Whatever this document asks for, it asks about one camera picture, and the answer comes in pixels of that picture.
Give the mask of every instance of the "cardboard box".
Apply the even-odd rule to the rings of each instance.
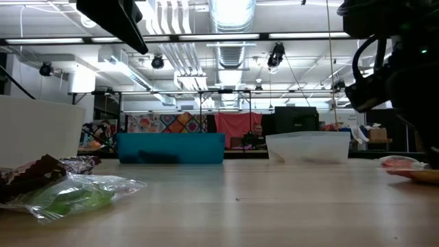
[[[371,129],[368,131],[368,138],[371,141],[387,141],[386,128]]]

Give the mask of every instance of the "red object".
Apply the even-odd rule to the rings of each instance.
[[[250,126],[250,113],[227,114],[218,113],[215,115],[215,124],[218,133],[226,134],[226,148],[230,147],[231,137],[243,137],[244,134],[253,129],[253,124],[260,124],[262,115],[252,113],[252,125]]]
[[[412,160],[401,158],[387,158],[381,162],[381,166],[390,175],[403,176],[410,179],[415,179],[413,176]]]

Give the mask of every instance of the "spotlight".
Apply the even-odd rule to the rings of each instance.
[[[270,57],[268,58],[267,65],[269,68],[275,68],[280,65],[285,55],[285,48],[283,43],[276,43]]]
[[[262,91],[262,90],[263,90],[263,88],[262,88],[261,85],[257,85],[257,86],[255,86],[254,89],[255,89],[256,91]]]
[[[163,61],[162,55],[155,55],[151,62],[151,66],[154,69],[162,69],[165,66],[165,61]]]
[[[54,74],[54,68],[52,68],[52,62],[43,62],[40,68],[40,75],[51,76]]]
[[[334,82],[334,86],[331,87],[331,90],[335,89],[335,92],[339,93],[344,88],[346,88],[346,84],[344,83],[343,79],[340,79]]]

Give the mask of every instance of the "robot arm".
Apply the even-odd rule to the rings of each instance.
[[[397,115],[420,134],[430,166],[439,169],[439,129],[431,107],[437,106],[439,82],[439,1],[345,0],[337,13],[355,38],[367,38],[353,58],[355,83],[345,89],[361,113],[388,100]],[[383,63],[387,39],[392,55]],[[378,42],[374,73],[363,77],[361,53]]]

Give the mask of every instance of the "white box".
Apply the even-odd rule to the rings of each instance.
[[[286,163],[347,162],[349,132],[304,131],[266,137],[271,161]]]
[[[0,95],[0,167],[76,156],[84,115],[79,106]]]

